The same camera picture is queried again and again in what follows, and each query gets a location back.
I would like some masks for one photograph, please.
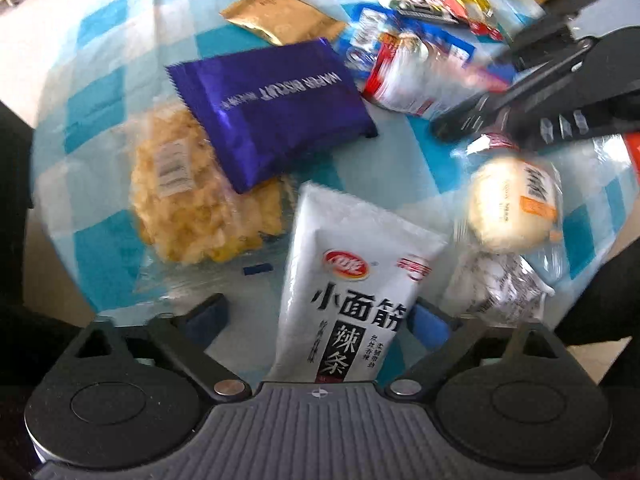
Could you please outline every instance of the barcode label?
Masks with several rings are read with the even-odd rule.
[[[546,171],[539,170],[530,164],[524,165],[527,179],[527,196],[551,206],[555,205],[551,177]]]
[[[186,139],[163,144],[156,153],[155,162],[160,198],[193,189]]]

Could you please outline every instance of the white spicy gluten strip package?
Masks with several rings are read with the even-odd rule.
[[[303,184],[267,380],[375,379],[445,243],[354,196]]]

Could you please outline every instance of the metal screw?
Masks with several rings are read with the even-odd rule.
[[[391,383],[391,391],[400,396],[415,395],[421,389],[420,383],[411,379],[400,379]]]
[[[237,379],[225,379],[224,381],[218,381],[214,386],[214,391],[219,395],[225,397],[231,397],[244,392],[244,383]]]

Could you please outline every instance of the blue snack package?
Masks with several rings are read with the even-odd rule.
[[[307,155],[378,134],[351,75],[324,38],[167,71],[238,193]]]
[[[437,46],[444,54],[459,58],[461,64],[471,61],[476,50],[436,25],[402,16],[396,10],[377,4],[357,4],[353,8],[350,24],[335,41],[335,49],[353,78],[366,80],[375,66],[383,43],[381,38],[406,31]]]

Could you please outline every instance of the gold snack package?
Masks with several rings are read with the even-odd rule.
[[[347,25],[301,0],[238,0],[220,15],[276,46],[333,41]]]
[[[216,161],[206,133],[186,108],[151,114],[137,143],[130,202],[140,237],[163,261],[226,262],[283,234],[287,184],[272,178],[238,195]]]

